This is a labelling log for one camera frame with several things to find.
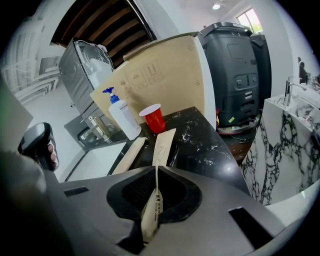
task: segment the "brown cardboard box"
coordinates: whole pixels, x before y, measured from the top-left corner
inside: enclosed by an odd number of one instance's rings
[[[102,92],[108,87],[128,103],[139,123],[144,122],[139,112],[156,103],[164,116],[191,107],[204,115],[204,83],[192,35],[154,41],[124,56],[126,61],[91,93],[92,99],[112,120],[110,96]]]

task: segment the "wooden slatted ceiling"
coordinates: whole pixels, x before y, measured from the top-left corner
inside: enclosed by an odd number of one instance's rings
[[[52,42],[67,46],[72,38],[104,45],[115,68],[123,55],[151,41],[126,0],[76,0]]]

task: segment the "red cup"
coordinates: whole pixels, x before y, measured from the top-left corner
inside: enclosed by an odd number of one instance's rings
[[[146,124],[155,134],[160,134],[166,129],[166,124],[162,116],[160,107],[160,104],[154,104],[148,106],[139,113],[139,116],[145,118]]]

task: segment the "white bottle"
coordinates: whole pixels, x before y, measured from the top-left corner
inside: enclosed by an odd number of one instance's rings
[[[130,141],[133,141],[141,132],[141,126],[133,117],[125,100],[119,99],[117,95],[112,93],[113,87],[109,87],[103,93],[110,94],[112,105],[109,107],[109,112],[116,123],[123,130]]]

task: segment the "ceiling light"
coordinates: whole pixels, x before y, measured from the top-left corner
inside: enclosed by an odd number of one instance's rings
[[[220,4],[215,4],[214,6],[212,6],[212,9],[214,10],[218,10],[220,8]]]

